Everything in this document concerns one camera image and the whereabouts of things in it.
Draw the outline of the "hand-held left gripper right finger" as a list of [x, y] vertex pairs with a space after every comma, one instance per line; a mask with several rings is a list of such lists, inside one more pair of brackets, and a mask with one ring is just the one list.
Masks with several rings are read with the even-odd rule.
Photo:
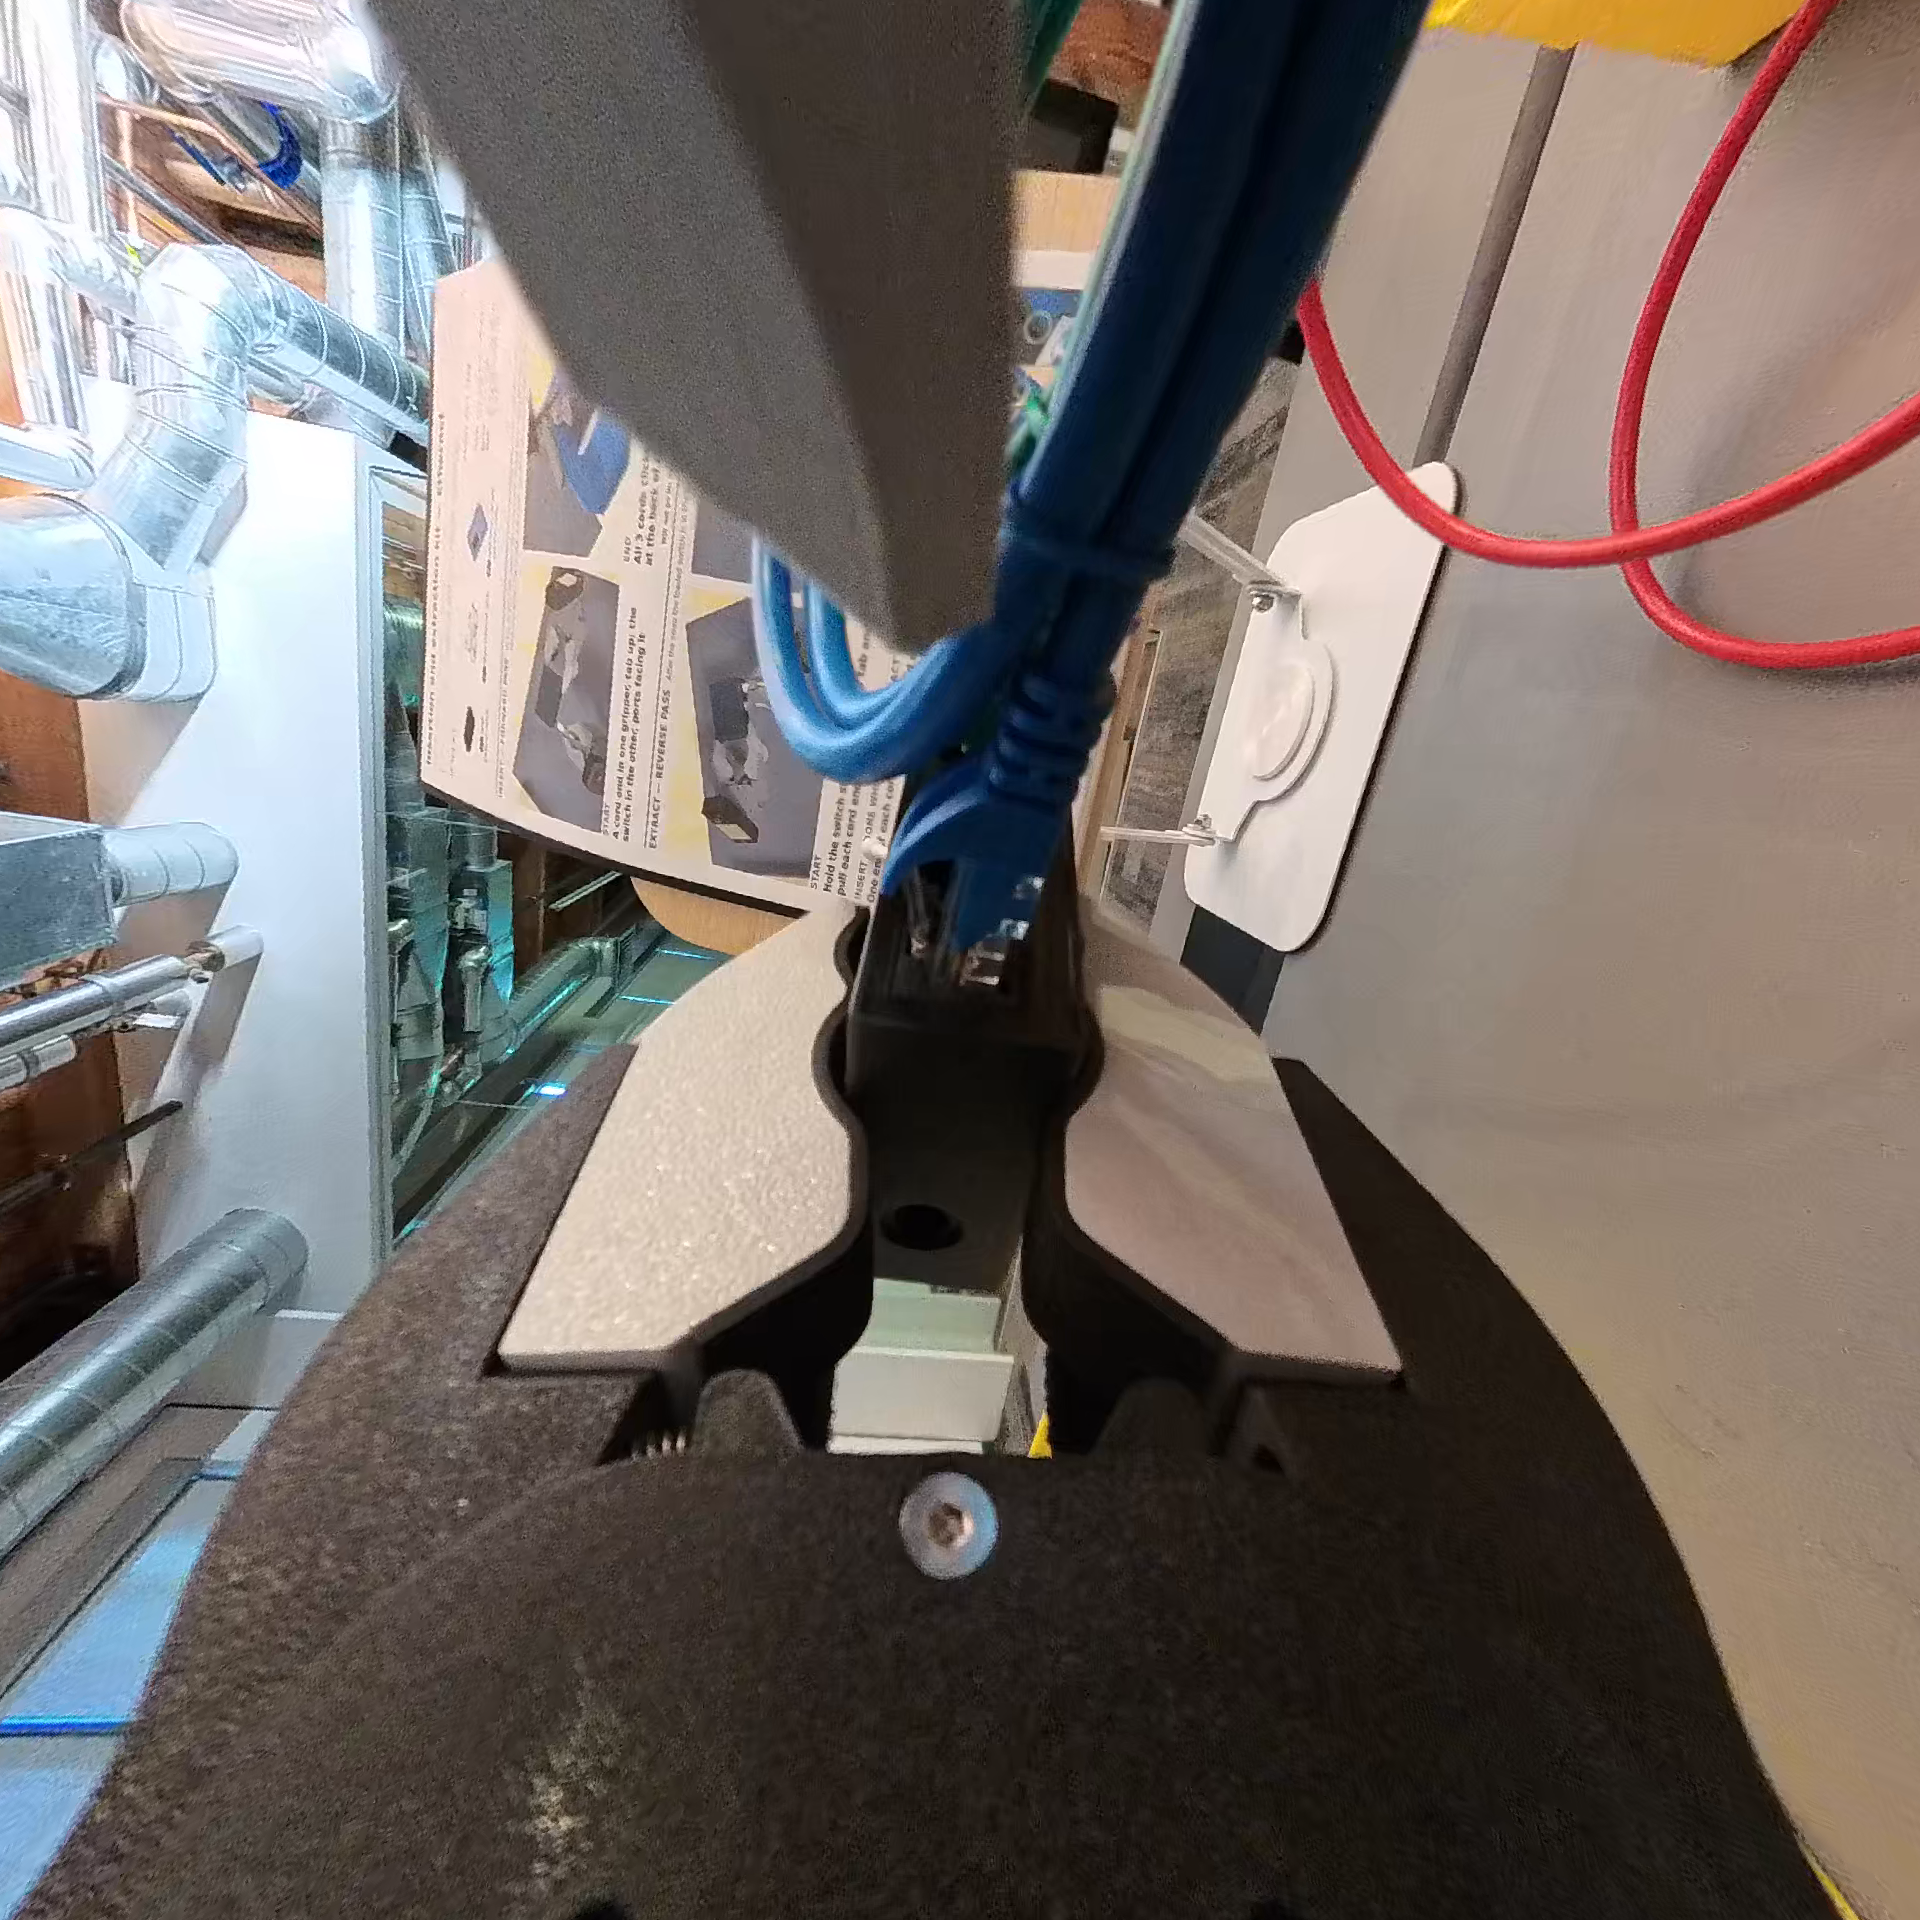
[[1083, 1058], [1042, 1127], [1023, 1309], [1053, 1446], [1180, 1388], [1392, 1388], [1401, 1354], [1255, 1034], [1173, 959], [1075, 959]]

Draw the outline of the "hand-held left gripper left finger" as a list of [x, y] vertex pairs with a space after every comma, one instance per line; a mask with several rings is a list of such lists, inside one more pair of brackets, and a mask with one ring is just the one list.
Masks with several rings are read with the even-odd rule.
[[637, 1040], [500, 1340], [513, 1376], [652, 1376], [675, 1426], [748, 1370], [805, 1446], [875, 1303], [867, 1147], [831, 1079], [863, 912], [821, 904]]

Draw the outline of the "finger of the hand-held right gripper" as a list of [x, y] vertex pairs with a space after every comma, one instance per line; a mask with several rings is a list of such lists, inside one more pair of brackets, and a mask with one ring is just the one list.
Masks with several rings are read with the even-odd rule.
[[994, 606], [1017, 5], [371, 5], [565, 373], [893, 644]]

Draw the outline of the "black network switch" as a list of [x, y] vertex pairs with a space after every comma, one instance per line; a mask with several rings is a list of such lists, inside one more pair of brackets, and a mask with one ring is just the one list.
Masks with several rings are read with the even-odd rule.
[[1089, 1050], [1068, 842], [1023, 939], [948, 955], [937, 904], [880, 900], [857, 949], [841, 1093], [867, 1138], [877, 1278], [1005, 1292], [1042, 1167]]

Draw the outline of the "cluster of silver pipes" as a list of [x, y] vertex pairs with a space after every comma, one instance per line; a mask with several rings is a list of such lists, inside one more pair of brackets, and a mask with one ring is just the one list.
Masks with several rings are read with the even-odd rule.
[[252, 398], [423, 442], [426, 373], [243, 247], [139, 254], [106, 215], [97, 43], [85, 5], [2, 5], [2, 677], [194, 701]]

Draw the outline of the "round silver duct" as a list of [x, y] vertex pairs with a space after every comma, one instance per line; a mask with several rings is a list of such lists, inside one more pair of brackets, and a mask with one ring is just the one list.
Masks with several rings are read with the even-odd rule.
[[307, 1272], [307, 1237], [227, 1212], [2, 1381], [2, 1551], [93, 1480], [232, 1332]]

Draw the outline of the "grey rectangular duct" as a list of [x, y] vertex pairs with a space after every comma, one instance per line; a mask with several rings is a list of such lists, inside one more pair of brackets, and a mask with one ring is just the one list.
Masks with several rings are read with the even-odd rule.
[[232, 842], [204, 823], [103, 831], [2, 812], [2, 993], [114, 947], [130, 904], [220, 892], [232, 879]]

